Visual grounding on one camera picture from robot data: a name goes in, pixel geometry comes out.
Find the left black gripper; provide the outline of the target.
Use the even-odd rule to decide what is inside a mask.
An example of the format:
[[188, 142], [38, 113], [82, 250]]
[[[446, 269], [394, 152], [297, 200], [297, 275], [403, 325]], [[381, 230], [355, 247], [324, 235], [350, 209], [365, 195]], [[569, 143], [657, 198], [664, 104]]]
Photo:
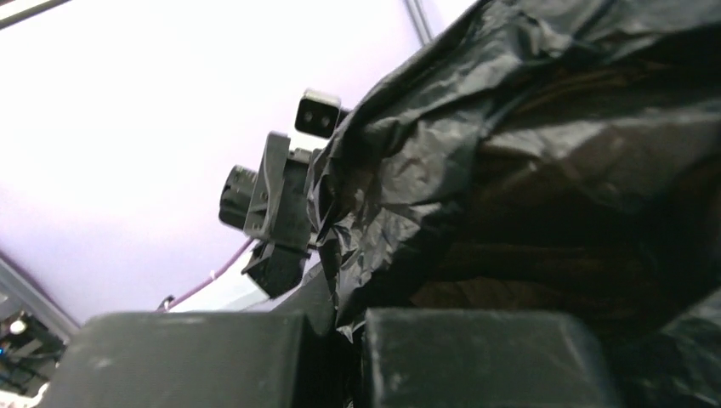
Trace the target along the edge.
[[290, 144], [283, 134], [268, 135], [243, 228], [248, 236], [262, 241], [243, 272], [269, 298], [298, 285], [309, 258], [306, 178], [310, 153], [291, 150]]

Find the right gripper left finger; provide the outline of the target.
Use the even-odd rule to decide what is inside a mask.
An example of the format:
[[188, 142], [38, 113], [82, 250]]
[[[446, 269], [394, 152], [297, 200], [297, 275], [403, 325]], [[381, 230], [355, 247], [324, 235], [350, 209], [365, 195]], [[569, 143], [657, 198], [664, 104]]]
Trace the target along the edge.
[[335, 407], [333, 313], [314, 267], [270, 311], [103, 315], [71, 341], [42, 404]]

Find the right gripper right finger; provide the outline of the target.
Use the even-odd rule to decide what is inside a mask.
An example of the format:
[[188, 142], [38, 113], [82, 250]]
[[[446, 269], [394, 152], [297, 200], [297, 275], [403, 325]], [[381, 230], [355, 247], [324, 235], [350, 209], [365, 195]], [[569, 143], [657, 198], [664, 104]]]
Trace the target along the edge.
[[598, 341], [547, 312], [371, 309], [372, 407], [619, 407]]

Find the black trash bag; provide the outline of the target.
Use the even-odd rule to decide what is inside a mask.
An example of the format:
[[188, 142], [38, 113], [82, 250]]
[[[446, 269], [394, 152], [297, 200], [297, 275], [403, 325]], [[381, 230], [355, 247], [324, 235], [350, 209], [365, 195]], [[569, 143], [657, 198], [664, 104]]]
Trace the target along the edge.
[[619, 407], [719, 406], [719, 2], [479, 1], [312, 174], [356, 406], [371, 309], [569, 315]]

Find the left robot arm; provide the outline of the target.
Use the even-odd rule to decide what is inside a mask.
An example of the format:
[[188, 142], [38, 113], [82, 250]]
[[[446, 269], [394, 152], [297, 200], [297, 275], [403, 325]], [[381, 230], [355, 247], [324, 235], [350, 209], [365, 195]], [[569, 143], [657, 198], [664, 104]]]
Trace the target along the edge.
[[308, 171], [316, 155], [293, 149], [290, 138], [271, 132], [259, 169], [233, 167], [220, 196], [219, 220], [257, 241], [242, 273], [269, 298], [291, 291], [304, 274], [313, 235]]

